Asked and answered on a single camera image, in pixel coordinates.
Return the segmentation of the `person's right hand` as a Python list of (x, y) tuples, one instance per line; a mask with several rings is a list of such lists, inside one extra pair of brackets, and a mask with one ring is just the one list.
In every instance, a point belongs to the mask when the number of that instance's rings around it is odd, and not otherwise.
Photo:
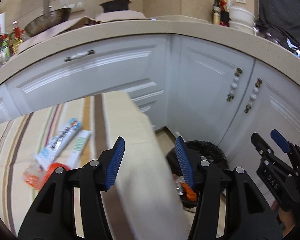
[(279, 219), (284, 224), (285, 228), (283, 229), (283, 236), (286, 237), (288, 233), (294, 228), (295, 226), (295, 219), (292, 211), (283, 211), (279, 206), (278, 202), (275, 200), (271, 205), (271, 209), (273, 211), (279, 212)]

